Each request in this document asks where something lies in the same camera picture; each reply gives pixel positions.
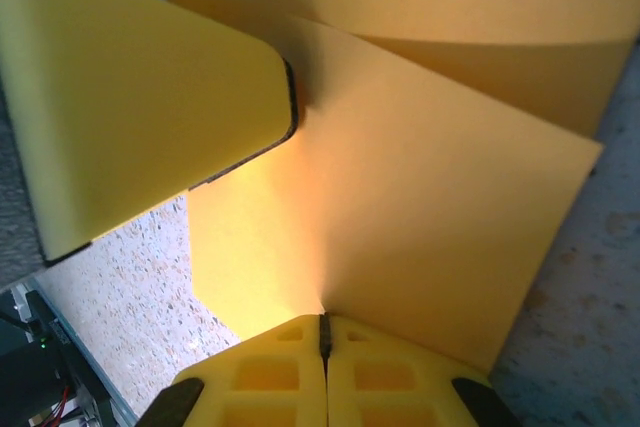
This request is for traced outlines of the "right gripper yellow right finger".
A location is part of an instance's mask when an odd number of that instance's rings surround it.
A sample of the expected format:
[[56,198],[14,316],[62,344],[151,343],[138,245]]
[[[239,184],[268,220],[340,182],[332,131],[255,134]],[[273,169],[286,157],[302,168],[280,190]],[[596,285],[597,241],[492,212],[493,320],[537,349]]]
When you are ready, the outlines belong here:
[[475,368],[346,317],[330,317],[329,427],[479,427],[494,389]]

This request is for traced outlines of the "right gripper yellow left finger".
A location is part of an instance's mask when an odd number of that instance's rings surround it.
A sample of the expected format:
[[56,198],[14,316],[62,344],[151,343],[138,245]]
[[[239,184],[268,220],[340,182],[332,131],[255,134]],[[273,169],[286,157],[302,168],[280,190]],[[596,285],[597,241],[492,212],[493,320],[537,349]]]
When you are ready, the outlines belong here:
[[327,427],[320,317],[303,315],[180,372],[204,388],[184,427]]

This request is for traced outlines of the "orange cloth piece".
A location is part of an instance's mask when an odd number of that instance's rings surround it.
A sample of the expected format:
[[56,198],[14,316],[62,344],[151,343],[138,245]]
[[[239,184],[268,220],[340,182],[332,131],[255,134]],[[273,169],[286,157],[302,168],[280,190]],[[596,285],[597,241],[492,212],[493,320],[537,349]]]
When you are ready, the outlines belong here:
[[328,311],[488,371],[601,147],[640,0],[169,0],[291,64],[302,122],[186,196],[243,339]]

